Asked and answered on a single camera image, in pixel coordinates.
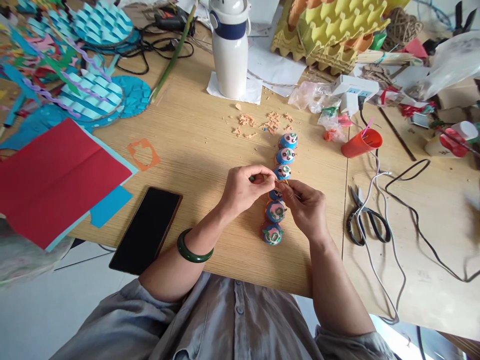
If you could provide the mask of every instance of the hand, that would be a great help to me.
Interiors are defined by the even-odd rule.
[[[276,178],[274,172],[263,165],[234,167],[228,172],[218,206],[233,220],[250,208],[261,195],[272,191]]]
[[[327,228],[325,194],[298,180],[288,180],[288,183],[289,185],[281,182],[278,188],[301,232],[310,241],[331,240],[332,237]]]

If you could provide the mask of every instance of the bracelet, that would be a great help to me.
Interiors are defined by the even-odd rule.
[[[204,263],[208,259],[212,257],[212,254],[214,253],[214,249],[212,249],[208,254],[206,255],[195,255],[193,252],[187,249],[187,246],[185,245],[185,235],[192,230],[191,228],[183,231],[180,236],[178,237],[178,240],[176,242],[176,247],[178,249],[178,252],[180,255],[182,255],[185,259],[187,259],[191,263]]]

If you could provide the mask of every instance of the smartphone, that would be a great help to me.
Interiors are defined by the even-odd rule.
[[[149,187],[108,267],[140,275],[157,258],[182,195]]]

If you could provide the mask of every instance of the thermos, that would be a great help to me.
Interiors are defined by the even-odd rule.
[[[238,99],[247,86],[250,34],[248,0],[209,0],[213,60],[223,96]]]

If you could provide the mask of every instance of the jute rope ball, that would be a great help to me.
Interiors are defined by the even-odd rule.
[[[396,51],[404,49],[424,28],[415,16],[408,15],[401,7],[394,8],[388,18],[390,24],[386,27],[386,38],[381,47],[388,52],[393,48]]]

